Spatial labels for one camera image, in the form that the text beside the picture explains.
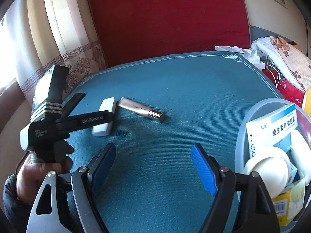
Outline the person's left hand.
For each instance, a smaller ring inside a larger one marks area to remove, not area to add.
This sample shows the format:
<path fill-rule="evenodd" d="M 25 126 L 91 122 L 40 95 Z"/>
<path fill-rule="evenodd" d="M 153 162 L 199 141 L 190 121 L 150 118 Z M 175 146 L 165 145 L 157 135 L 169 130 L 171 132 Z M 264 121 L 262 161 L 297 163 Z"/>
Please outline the person's left hand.
<path fill-rule="evenodd" d="M 74 148 L 67 142 L 65 145 L 67 145 L 65 157 L 60 163 L 30 164 L 29 157 L 25 160 L 17 175 L 15 175 L 16 197 L 22 207 L 30 207 L 34 203 L 38 190 L 50 171 L 65 174 L 71 170 L 73 162 L 68 155 L 74 152 Z"/>

